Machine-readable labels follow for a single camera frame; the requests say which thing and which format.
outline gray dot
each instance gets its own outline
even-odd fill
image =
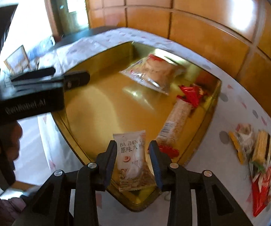
[[[206,65],[206,64],[203,64],[202,67],[205,68],[205,69],[211,69],[211,67]]]
[[[266,207],[266,211],[269,211],[270,210],[270,206],[271,206],[271,204],[269,203],[268,205],[267,205],[267,207]]]
[[[257,113],[255,110],[253,110],[253,115],[254,115],[257,119],[259,118],[258,113]]]
[[[223,101],[223,102],[227,102],[228,101],[228,96],[225,93],[220,93],[219,98]]]
[[[219,133],[219,138],[220,138],[220,141],[224,144],[228,144],[229,143],[229,135],[226,131],[221,131]]]

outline human hand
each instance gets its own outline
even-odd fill
[[[9,161],[14,161],[19,156],[19,139],[22,136],[22,128],[15,122],[11,125],[11,130],[9,130],[9,136],[7,139],[9,140],[9,146],[6,147],[5,153]]]

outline red wrapper end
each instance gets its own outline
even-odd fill
[[[160,148],[160,151],[163,153],[166,153],[170,159],[173,159],[175,157],[179,156],[179,150],[178,149],[174,149],[170,146],[166,146],[166,145],[158,145],[158,147]]]
[[[261,190],[259,189],[259,180],[262,179]],[[269,203],[271,195],[269,195],[271,180],[271,167],[268,167],[264,175],[260,174],[255,182],[252,183],[253,191],[253,216],[256,217],[263,211]]]
[[[200,99],[204,96],[204,91],[198,86],[185,87],[183,85],[179,86],[180,90],[186,96],[186,102],[193,105],[197,108],[200,102]]]

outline door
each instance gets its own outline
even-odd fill
[[[56,0],[64,35],[88,28],[85,0]]]

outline tiled wall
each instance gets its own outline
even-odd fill
[[[271,116],[271,6],[266,0],[88,0],[91,27],[169,38],[240,82]]]

